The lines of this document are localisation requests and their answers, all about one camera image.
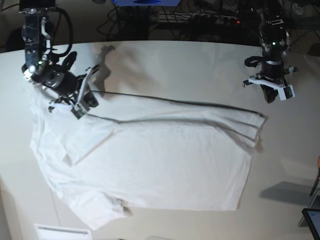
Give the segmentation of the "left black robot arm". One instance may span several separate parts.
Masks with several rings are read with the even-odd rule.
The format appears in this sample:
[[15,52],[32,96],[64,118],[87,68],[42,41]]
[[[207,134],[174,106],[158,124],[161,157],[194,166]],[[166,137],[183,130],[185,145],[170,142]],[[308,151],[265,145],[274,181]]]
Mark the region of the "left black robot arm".
[[245,80],[243,86],[259,85],[269,104],[276,97],[281,101],[288,100],[295,97],[295,92],[285,76],[288,75],[291,79],[298,69],[286,64],[291,38],[286,30],[282,5],[278,0],[263,0],[256,12],[260,16],[258,34],[262,56],[248,57],[244,64],[251,68],[260,65],[261,70]]

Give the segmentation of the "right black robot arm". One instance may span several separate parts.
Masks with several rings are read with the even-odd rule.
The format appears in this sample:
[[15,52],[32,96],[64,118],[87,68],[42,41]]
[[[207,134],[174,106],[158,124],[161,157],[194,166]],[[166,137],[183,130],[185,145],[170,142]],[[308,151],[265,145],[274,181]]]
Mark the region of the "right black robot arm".
[[[78,76],[70,71],[77,58],[77,52],[72,51],[73,25],[68,13],[57,7],[54,0],[21,0],[19,12],[25,15],[21,30],[25,52],[25,64],[21,68],[24,78],[57,94],[57,98],[49,102],[49,111],[66,109],[77,119],[82,118],[99,105],[89,82],[100,66],[89,67],[85,74]],[[69,39],[63,53],[54,52],[56,32],[49,20],[49,12],[57,12],[66,20]]]

